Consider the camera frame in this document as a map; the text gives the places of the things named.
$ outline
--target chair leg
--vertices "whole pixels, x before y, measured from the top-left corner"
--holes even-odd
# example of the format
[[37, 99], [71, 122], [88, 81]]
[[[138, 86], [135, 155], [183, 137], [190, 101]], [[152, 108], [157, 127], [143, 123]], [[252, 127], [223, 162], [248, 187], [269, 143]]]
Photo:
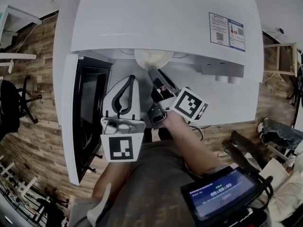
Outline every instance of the chair leg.
[[22, 88], [22, 96], [21, 96], [21, 112], [23, 112], [24, 110], [24, 103], [26, 100], [25, 100], [25, 95], [26, 95], [26, 92], [27, 92], [27, 80], [30, 79], [30, 76], [26, 76], [24, 78], [24, 82], [23, 82], [23, 88]]
[[292, 98], [295, 96], [295, 94], [296, 94], [296, 92], [293, 92], [293, 94], [291, 94], [291, 96], [288, 96], [286, 99], [287, 99], [287, 100], [292, 99]]
[[38, 123], [38, 120], [33, 118], [26, 104], [24, 104], [24, 111], [33, 123]]
[[30, 102], [33, 102], [33, 101], [36, 101], [36, 100], [39, 100], [39, 99], [42, 99], [42, 95], [41, 95], [41, 94], [38, 95], [37, 97], [33, 97], [33, 98], [31, 98], [31, 99], [28, 99], [28, 100], [26, 100], [25, 102], [26, 102], [26, 103], [30, 103]]

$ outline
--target hand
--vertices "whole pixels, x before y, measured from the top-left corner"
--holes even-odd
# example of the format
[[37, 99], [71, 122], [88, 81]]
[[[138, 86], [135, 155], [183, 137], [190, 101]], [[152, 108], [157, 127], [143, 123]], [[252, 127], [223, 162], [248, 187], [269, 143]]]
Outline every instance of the hand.
[[162, 124], [167, 129], [185, 123], [183, 117], [175, 111], [167, 111], [166, 114], [166, 119], [163, 120]]

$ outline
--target gray shirt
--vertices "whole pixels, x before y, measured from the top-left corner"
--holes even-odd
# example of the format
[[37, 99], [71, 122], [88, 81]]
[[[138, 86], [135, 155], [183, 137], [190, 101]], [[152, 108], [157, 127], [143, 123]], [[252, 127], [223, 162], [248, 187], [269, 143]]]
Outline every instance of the gray shirt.
[[[172, 143], [142, 145], [115, 203], [107, 205], [100, 214], [98, 227], [196, 226], [180, 191], [181, 186], [193, 180], [183, 170], [181, 155]], [[69, 226], [91, 226], [86, 214], [99, 202], [94, 198], [77, 200]]]

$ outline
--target office chair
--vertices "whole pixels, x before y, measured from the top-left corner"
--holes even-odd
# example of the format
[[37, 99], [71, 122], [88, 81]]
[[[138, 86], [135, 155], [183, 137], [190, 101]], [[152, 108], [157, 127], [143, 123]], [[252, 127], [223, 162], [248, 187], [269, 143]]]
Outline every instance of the office chair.
[[63, 211], [59, 209], [54, 202], [48, 202], [44, 199], [37, 199], [37, 202], [40, 203], [38, 212], [41, 210], [42, 207], [44, 207], [44, 209], [40, 214], [36, 223], [39, 224], [40, 220], [46, 213], [47, 221], [45, 227], [61, 227], [62, 221], [65, 219], [65, 215], [63, 214]]
[[9, 81], [2, 81], [0, 89], [0, 141], [7, 133], [18, 131], [21, 117], [29, 117], [33, 123], [38, 123], [38, 120], [34, 119], [30, 113], [27, 104], [41, 99], [42, 96], [38, 95], [37, 97], [26, 100], [28, 79], [30, 79], [29, 76], [25, 77], [23, 87], [20, 89], [17, 89], [14, 84]]
[[44, 192], [47, 196], [49, 196], [51, 203], [60, 204], [61, 206], [68, 208], [69, 199], [59, 200], [58, 194], [56, 193], [57, 189], [53, 188], [52, 192], [48, 191], [47, 187], [45, 187]]

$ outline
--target person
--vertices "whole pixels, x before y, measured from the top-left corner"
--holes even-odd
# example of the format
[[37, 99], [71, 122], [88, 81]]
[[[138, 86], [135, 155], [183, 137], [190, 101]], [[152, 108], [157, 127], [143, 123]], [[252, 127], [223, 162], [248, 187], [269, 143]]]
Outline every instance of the person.
[[207, 149], [179, 114], [169, 111], [163, 126], [173, 140], [163, 140], [159, 133], [162, 141], [143, 144], [136, 162], [109, 163], [92, 198], [74, 203], [71, 227], [91, 226], [87, 212], [100, 203], [108, 183], [110, 194], [98, 213], [97, 227], [196, 226], [180, 191], [181, 186], [194, 181], [184, 170], [182, 157], [190, 172], [200, 177], [226, 165]]

